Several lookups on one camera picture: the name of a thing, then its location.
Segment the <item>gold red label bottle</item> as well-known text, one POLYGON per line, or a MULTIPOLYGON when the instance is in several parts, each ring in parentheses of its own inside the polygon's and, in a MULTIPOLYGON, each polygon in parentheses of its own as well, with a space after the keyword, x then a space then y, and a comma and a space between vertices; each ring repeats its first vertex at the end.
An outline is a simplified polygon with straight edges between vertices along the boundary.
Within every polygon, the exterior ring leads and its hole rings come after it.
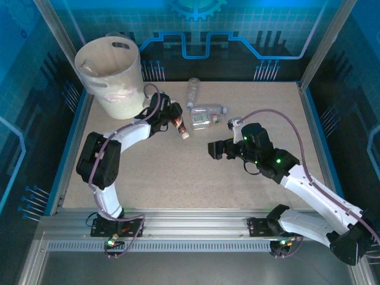
POLYGON ((185 127, 182 116, 180 116, 176 119, 173 119, 172 124, 177 129, 179 135, 182 137, 183 140, 186 140, 187 138, 190 137, 190 134, 185 127))

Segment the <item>clear bottle pale blue cap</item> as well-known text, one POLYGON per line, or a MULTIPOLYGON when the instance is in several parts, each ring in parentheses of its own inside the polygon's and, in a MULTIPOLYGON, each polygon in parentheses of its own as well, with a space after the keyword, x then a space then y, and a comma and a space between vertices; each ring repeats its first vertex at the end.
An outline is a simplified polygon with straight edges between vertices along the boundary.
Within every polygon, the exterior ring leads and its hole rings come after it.
POLYGON ((191 107, 191 110, 190 110, 191 115, 202 115, 202 114, 225 115, 226 113, 227 113, 227 107, 222 106, 220 104, 195 104, 191 107))

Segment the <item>cream plastic bin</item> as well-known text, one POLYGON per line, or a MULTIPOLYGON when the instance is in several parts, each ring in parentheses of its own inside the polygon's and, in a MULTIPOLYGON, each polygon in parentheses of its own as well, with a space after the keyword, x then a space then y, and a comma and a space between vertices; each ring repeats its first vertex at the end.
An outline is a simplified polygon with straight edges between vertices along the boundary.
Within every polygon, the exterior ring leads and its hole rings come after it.
POLYGON ((113 119, 130 119, 143 109, 145 95, 140 52, 137 44, 120 33, 92 40, 76 54, 75 66, 86 91, 113 119), (78 68, 85 59, 96 64, 98 77, 78 68))

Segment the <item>slim clear bottle blue cap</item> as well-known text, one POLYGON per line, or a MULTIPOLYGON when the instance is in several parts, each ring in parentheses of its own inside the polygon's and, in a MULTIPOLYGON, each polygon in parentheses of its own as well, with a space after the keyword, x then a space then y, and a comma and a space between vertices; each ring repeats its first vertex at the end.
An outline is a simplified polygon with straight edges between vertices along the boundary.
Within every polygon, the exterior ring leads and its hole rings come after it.
POLYGON ((192 109, 197 95, 200 89, 200 80, 198 78, 190 78, 188 80, 188 86, 186 89, 186 97, 187 97, 187 108, 192 109))

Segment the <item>aluminium mounting rail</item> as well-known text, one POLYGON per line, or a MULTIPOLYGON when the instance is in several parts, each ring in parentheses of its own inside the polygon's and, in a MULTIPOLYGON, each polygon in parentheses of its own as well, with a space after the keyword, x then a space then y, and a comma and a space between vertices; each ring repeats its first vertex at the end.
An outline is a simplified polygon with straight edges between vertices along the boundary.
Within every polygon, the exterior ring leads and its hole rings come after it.
MULTIPOLYGON (((93 208, 60 208, 54 216, 43 216, 35 239, 90 240, 86 218, 93 208)), ((133 208, 125 216, 145 215, 142 240, 239 240, 248 239, 246 220, 265 218, 268 210, 133 208)))

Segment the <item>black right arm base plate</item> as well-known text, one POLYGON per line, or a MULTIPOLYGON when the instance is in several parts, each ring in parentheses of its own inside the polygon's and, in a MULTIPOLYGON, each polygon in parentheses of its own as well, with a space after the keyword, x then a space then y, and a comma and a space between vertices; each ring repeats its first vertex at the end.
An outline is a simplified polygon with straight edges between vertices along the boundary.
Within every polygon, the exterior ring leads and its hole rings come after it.
POLYGON ((284 230, 273 220, 250 217, 246 220, 250 237, 281 236, 284 230))

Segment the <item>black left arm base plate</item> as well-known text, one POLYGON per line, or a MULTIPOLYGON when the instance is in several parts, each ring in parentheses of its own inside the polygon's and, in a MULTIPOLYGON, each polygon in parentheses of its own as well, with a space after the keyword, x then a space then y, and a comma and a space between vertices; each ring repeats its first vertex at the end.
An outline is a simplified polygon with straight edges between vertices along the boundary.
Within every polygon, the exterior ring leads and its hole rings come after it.
POLYGON ((98 216, 92 221, 90 236, 96 238, 110 238, 114 234, 117 234, 122 238, 133 238, 141 222, 141 218, 133 221, 113 221, 98 216))

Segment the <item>aluminium frame post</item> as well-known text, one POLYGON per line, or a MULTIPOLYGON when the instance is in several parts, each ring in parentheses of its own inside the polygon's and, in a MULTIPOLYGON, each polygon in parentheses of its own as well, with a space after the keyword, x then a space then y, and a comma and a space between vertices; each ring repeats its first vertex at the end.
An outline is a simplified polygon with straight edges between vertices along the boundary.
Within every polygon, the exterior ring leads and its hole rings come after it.
POLYGON ((325 56, 336 41, 339 32, 348 19, 353 7, 356 5, 356 2, 357 0, 342 0, 300 80, 299 91, 301 93, 305 92, 311 83, 325 56))
POLYGON ((69 38, 69 35, 50 0, 33 0, 33 2, 41 13, 45 23, 52 32, 68 62, 71 64, 73 69, 76 69, 75 57, 77 50, 74 47, 72 40, 69 38))

